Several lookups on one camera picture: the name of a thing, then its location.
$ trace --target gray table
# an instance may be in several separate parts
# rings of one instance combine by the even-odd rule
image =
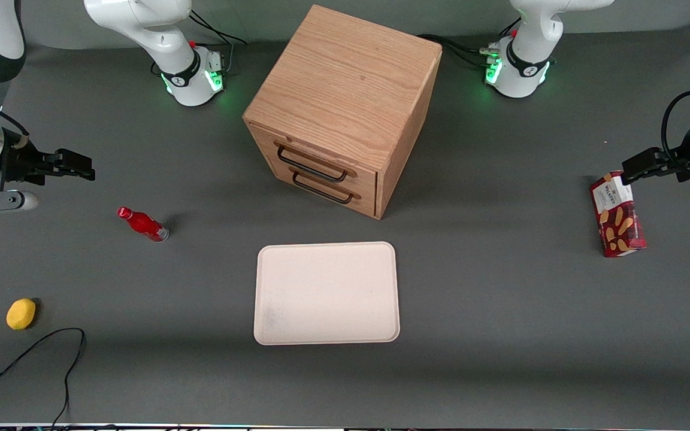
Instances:
[[[37,210],[0,215],[0,369],[80,326],[74,422],[690,429],[690,183],[635,184],[649,249],[617,260],[587,190],[658,145],[663,109],[690,90],[690,28],[568,35],[520,101],[447,54],[382,221],[268,170],[240,117],[282,47],[238,48],[227,91],[195,109],[143,50],[33,52],[6,109],[40,149],[91,156],[98,180],[49,179]],[[673,140],[689,127],[684,101]],[[119,205],[172,238],[129,231]],[[372,240],[397,251],[397,341],[255,343],[263,246]],[[21,297],[44,314],[14,333]],[[61,335],[0,380],[0,422],[52,420],[76,343]]]

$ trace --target black metal handle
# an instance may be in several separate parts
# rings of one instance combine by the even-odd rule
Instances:
[[[336,196],[331,196],[329,193],[324,193],[323,191],[320,191],[319,189],[315,189],[314,187],[311,187],[307,184],[300,183],[298,180],[296,180],[296,177],[299,175],[299,172],[296,172],[292,174],[292,182],[295,183],[298,186],[301,186],[303,189],[306,189],[309,192],[313,192],[317,194],[318,196],[327,198],[331,201],[337,202],[338,204],[342,205],[347,205],[350,203],[351,200],[353,200],[353,193],[348,194],[347,199],[340,199]]]
[[[294,161],[294,160],[292,160],[292,159],[288,159],[287,157],[284,157],[284,155],[282,155],[282,153],[284,153],[284,146],[283,146],[283,145],[279,145],[279,152],[277,153],[277,155],[279,156],[279,159],[280,159],[282,162],[288,163],[288,164],[290,164],[291,166],[296,167],[296,169],[302,170],[302,171],[304,171],[304,172],[308,172],[309,174],[313,174],[313,175],[315,175],[316,177],[321,177],[321,178],[323,178],[324,180],[331,181],[332,183],[342,183],[342,180],[345,180],[345,177],[347,177],[347,170],[346,170],[346,171],[343,171],[343,174],[340,175],[339,178],[338,178],[338,177],[332,177],[331,175],[326,175],[326,174],[324,174],[323,172],[317,171],[317,170],[315,170],[315,169],[313,169],[313,168],[309,168],[309,167],[305,166],[305,165],[302,164],[302,163],[298,163],[298,162],[296,162],[296,161]]]

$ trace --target green led light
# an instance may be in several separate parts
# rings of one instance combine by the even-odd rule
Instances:
[[[164,85],[167,86],[167,93],[170,93],[170,95],[172,95],[172,88],[170,88],[170,83],[167,82],[167,79],[164,77],[164,74],[161,74],[161,80],[164,81]]]
[[[204,76],[206,76],[206,79],[209,81],[209,85],[211,85],[211,89],[213,89],[214,92],[222,90],[222,75],[220,73],[204,71]]]
[[[502,70],[502,60],[497,59],[493,65],[489,66],[491,69],[486,73],[486,81],[488,81],[489,84],[493,84],[497,82],[497,78],[499,77],[499,72]]]
[[[542,77],[539,78],[539,83],[544,82],[544,77],[547,76],[547,69],[550,68],[550,61],[547,61],[547,65],[544,66],[544,72],[542,72]]]

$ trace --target wooden drawer cabinet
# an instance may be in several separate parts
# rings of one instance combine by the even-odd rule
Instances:
[[[440,58],[438,44],[313,6],[244,122],[279,180],[381,218]]]

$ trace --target red plastic bottle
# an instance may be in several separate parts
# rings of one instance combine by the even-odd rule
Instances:
[[[151,241],[162,242],[170,237],[170,232],[161,223],[148,217],[146,213],[138,213],[127,207],[121,207],[117,211],[119,217],[129,223],[129,227],[135,232],[142,233]]]

